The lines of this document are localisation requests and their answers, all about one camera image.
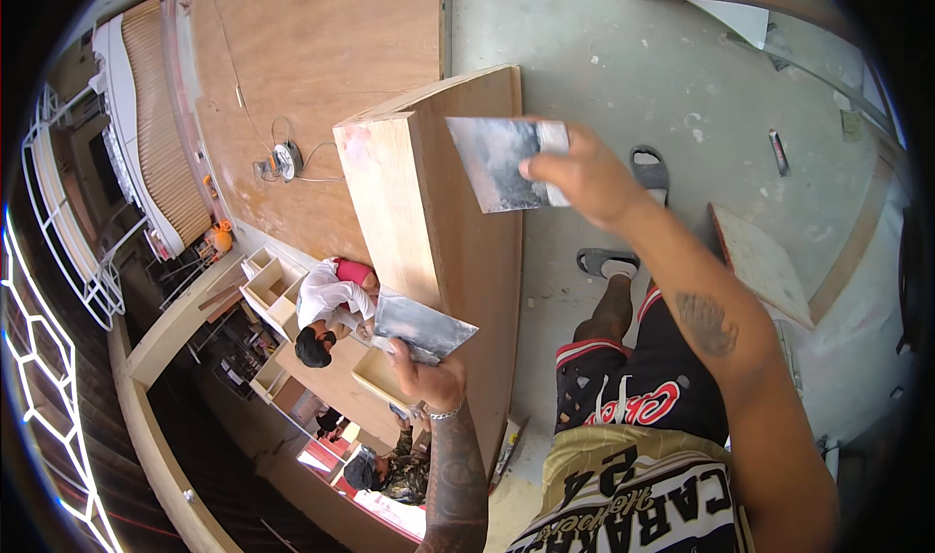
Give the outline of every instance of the white shirt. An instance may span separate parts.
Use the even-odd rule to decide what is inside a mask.
[[[296,307],[299,330],[320,319],[328,328],[338,322],[356,330],[360,319],[353,312],[359,311],[364,319],[370,319],[376,312],[367,291],[353,281],[337,279],[336,259],[327,258],[316,265],[302,282]],[[340,307],[344,302],[348,303],[350,312]]]

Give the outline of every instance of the person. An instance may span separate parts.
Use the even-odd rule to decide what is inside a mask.
[[[332,257],[306,276],[296,302],[299,333],[296,356],[306,366],[331,364],[331,348],[352,331],[364,340],[373,335],[380,282],[363,263]]]
[[[508,551],[830,548],[834,481],[766,311],[590,129],[567,128],[567,156],[538,154],[520,173],[558,186],[635,254],[605,258],[614,262],[600,270],[604,297],[559,349],[542,509]],[[637,258],[654,288],[627,358],[620,342]],[[487,475],[464,366],[414,363],[405,344],[391,345],[401,390],[433,414],[437,474],[419,550],[482,551]]]
[[[372,452],[358,454],[344,468],[344,479],[353,489],[373,490],[403,504],[422,506],[426,503],[431,463],[424,452],[412,449],[409,419],[395,417],[401,430],[395,449],[386,457]]]
[[[345,418],[344,415],[334,407],[325,407],[325,409],[315,412],[315,421],[318,423],[315,436],[318,437],[318,439],[337,442],[351,421]]]

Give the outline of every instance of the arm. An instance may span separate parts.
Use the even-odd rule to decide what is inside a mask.
[[[407,456],[412,451],[412,425],[399,432],[399,439],[396,440],[396,447],[393,453],[398,456]]]
[[[328,307],[336,308],[343,302],[354,302],[360,308],[361,316],[364,320],[373,317],[377,312],[377,307],[368,296],[364,288],[353,281],[338,281],[318,289],[321,298],[328,304]]]
[[[724,397],[732,479],[757,550],[822,550],[837,493],[760,302],[660,207],[590,129],[568,125],[569,155],[541,154],[523,175],[558,185],[588,220],[630,243]]]
[[[463,405],[447,419],[432,419],[432,461],[426,500],[426,537],[418,551],[483,551],[487,541],[487,475],[474,420],[462,396],[464,366],[451,357],[437,367],[412,362],[393,338],[387,359],[400,389],[437,413]]]

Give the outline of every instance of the slide sandal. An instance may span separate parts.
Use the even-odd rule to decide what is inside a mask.
[[[651,158],[638,158],[639,154],[648,154]],[[638,162],[637,160],[652,160],[657,162]],[[637,146],[630,150],[630,170],[639,185],[644,188],[663,189],[666,191],[666,202],[669,201],[669,169],[662,155],[654,147]]]
[[[587,273],[591,277],[600,277],[607,279],[600,272],[600,267],[608,259],[621,260],[627,263],[633,263],[639,268],[639,257],[634,253],[625,253],[624,251],[612,251],[606,248],[583,248],[575,255],[575,262],[578,263],[578,269]]]

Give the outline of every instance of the hand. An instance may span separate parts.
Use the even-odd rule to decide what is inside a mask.
[[[391,338],[394,352],[385,353],[390,368],[399,381],[399,389],[419,401],[425,401],[438,413],[450,411],[461,404],[467,380],[464,365],[446,358],[438,366],[413,362],[410,349],[398,338]]]
[[[539,153],[520,162],[520,174],[557,185],[591,224],[611,232],[631,204],[652,198],[592,130],[566,125],[568,155]]]
[[[364,342],[369,342],[373,338],[373,330],[368,330],[367,324],[357,324],[357,336]]]
[[[399,426],[400,430],[405,431],[412,427],[412,424],[409,422],[409,419],[403,419],[402,417],[399,416],[398,413],[393,412],[393,417],[396,418],[396,425]]]

